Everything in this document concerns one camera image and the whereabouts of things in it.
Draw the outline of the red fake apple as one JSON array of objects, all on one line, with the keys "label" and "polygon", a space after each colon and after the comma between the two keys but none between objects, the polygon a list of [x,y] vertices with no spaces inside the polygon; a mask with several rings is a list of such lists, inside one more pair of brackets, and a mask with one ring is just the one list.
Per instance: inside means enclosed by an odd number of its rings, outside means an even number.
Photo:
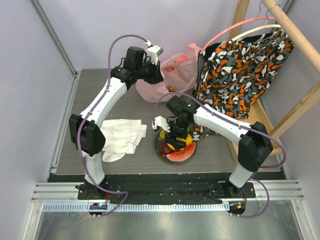
[{"label": "red fake apple", "polygon": [[161,156],[166,157],[168,154],[173,153],[174,150],[172,150],[168,144],[165,141],[162,141],[159,145],[159,153]]}]

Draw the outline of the brown fake longan bunch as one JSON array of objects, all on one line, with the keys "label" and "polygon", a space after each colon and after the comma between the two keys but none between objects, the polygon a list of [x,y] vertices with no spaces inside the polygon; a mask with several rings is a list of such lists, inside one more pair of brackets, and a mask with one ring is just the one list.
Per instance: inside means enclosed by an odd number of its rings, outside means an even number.
[{"label": "brown fake longan bunch", "polygon": [[168,85],[166,86],[166,88],[167,88],[167,90],[168,90],[169,92],[175,92],[175,91],[176,91],[176,89],[175,89],[172,85],[170,85],[170,84],[168,84]]}]

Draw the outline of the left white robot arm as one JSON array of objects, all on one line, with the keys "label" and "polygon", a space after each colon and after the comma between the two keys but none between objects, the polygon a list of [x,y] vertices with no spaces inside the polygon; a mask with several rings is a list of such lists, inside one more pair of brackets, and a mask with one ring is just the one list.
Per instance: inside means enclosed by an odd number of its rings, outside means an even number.
[{"label": "left white robot arm", "polygon": [[69,117],[71,141],[75,144],[85,167],[85,183],[90,184],[89,194],[100,200],[107,192],[104,184],[101,151],[106,143],[101,127],[117,101],[138,80],[148,84],[163,81],[159,56],[163,48],[151,45],[147,49],[131,46],[119,66],[111,69],[105,86],[90,105],[79,115]]}]

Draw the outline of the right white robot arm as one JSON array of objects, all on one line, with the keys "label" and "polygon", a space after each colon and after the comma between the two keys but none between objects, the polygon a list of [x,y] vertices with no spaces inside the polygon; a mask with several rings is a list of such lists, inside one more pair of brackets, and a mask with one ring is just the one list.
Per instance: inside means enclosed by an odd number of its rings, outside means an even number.
[{"label": "right white robot arm", "polygon": [[191,124],[213,130],[238,146],[238,164],[225,186],[230,197],[236,198],[243,193],[245,183],[273,151],[266,127],[261,122],[238,121],[211,107],[202,107],[195,101],[186,102],[178,96],[171,98],[165,106],[176,116],[175,120],[168,121],[165,136],[166,142],[175,150],[186,146],[183,140],[191,135],[188,131]]}]

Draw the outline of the pink plastic bag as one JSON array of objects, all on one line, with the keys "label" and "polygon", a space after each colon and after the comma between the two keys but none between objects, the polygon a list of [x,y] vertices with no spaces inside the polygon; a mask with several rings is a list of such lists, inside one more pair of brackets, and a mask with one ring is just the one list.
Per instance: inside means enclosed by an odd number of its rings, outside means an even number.
[{"label": "pink plastic bag", "polygon": [[163,82],[149,84],[138,80],[135,88],[139,95],[149,103],[156,103],[159,98],[169,93],[167,85],[172,85],[175,92],[187,92],[196,85],[198,75],[198,54],[200,48],[191,43],[182,53],[177,53],[160,64]]}]

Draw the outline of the fake watermelon slice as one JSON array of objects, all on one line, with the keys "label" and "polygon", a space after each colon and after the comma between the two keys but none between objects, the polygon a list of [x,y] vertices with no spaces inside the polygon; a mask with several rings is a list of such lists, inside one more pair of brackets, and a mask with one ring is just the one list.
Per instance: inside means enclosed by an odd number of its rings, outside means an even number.
[{"label": "fake watermelon slice", "polygon": [[192,144],[186,146],[183,150],[175,151],[166,155],[166,158],[173,163],[182,163],[189,158],[196,151],[197,144],[193,142]]}]

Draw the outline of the yellow fake starfruit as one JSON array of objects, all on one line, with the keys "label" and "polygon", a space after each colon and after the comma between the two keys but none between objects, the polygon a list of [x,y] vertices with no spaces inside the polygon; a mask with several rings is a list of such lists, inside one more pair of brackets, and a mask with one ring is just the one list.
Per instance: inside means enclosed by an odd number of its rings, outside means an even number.
[{"label": "yellow fake starfruit", "polygon": [[159,137],[164,140],[166,138],[167,132],[164,130],[161,130],[159,133]]}]

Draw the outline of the orange fake fruit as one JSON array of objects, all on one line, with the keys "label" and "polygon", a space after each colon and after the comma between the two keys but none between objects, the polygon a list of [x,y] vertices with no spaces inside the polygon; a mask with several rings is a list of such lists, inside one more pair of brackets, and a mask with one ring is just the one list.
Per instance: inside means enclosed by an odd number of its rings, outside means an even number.
[{"label": "orange fake fruit", "polygon": [[193,143],[193,140],[191,137],[189,138],[172,137],[172,138],[166,138],[165,141],[168,147],[175,152],[183,150],[185,147]]}]

